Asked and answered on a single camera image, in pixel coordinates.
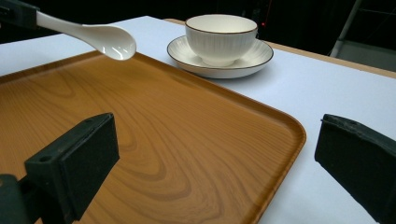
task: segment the dark background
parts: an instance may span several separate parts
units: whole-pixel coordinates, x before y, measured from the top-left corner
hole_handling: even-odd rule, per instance
[[[63,20],[99,24],[140,16],[186,20],[223,13],[259,24],[259,39],[329,55],[355,0],[25,0]],[[396,1],[362,0],[346,39],[396,49]],[[2,22],[0,44],[55,32],[27,30]]]

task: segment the spoon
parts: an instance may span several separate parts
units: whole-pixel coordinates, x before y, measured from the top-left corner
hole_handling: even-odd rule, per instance
[[[115,60],[127,60],[136,53],[134,38],[117,26],[77,24],[40,11],[36,12],[36,24],[80,39]]]

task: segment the tray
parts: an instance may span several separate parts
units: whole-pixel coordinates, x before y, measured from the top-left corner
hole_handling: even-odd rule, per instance
[[[114,114],[120,160],[81,223],[258,222],[306,138],[293,117],[139,53],[0,77],[0,108],[0,173],[17,178],[81,120]]]

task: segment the white table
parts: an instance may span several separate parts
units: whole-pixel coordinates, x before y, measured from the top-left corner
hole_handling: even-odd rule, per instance
[[[115,24],[134,36],[138,52],[176,66],[166,47],[184,35],[183,26],[151,17]],[[67,35],[3,44],[0,76],[92,50]],[[210,79],[292,115],[306,130],[306,144],[260,223],[375,223],[314,160],[314,153],[324,114],[354,119],[396,139],[396,79],[280,49],[274,52],[272,61],[257,74]]]

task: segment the cup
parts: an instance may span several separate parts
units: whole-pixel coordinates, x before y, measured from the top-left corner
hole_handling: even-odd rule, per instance
[[[258,26],[244,17],[210,14],[186,20],[186,37],[191,50],[203,62],[216,67],[233,64],[256,40]]]

